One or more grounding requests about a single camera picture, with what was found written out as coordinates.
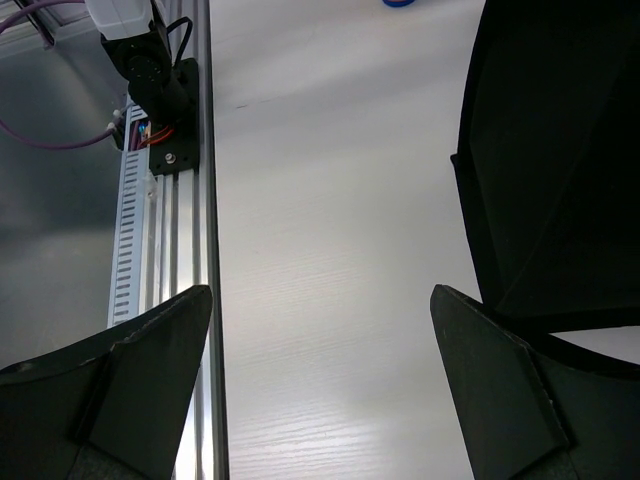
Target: purple cable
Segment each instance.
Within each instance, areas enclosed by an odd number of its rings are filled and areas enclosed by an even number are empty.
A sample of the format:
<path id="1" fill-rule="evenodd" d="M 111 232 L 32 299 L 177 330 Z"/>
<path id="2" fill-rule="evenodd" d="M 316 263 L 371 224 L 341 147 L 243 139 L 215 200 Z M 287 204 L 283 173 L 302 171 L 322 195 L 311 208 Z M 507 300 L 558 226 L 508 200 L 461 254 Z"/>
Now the purple cable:
<path id="1" fill-rule="evenodd" d="M 29 5 L 23 8 L 22 10 L 20 10 L 19 12 L 16 12 L 13 15 L 10 15 L 4 22 L 0 23 L 0 35 L 2 35 L 4 31 L 7 30 L 9 27 L 12 27 L 13 25 L 15 25 L 16 22 L 18 22 L 18 20 L 21 20 L 22 18 L 28 15 L 31 15 L 34 12 L 37 12 L 41 8 L 53 7 L 54 5 L 64 5 L 67 3 L 84 3 L 84 0 L 42 0 L 41 2 Z M 2 121 L 2 119 L 0 119 L 0 130 L 2 130 L 3 132 L 5 132 L 7 135 L 14 138 L 15 140 L 21 143 L 24 143 L 25 145 L 29 145 L 30 147 L 35 147 L 35 148 L 43 148 L 46 150 L 73 150 L 75 148 L 88 147 L 89 145 L 93 145 L 95 143 L 101 142 L 102 140 L 109 138 L 111 134 L 114 132 L 114 129 L 108 128 L 107 130 L 102 132 L 100 135 L 94 138 L 91 138 L 89 140 L 85 140 L 84 142 L 54 145 L 49 143 L 36 142 L 26 137 L 23 137 L 19 133 L 13 131 L 6 123 Z"/>

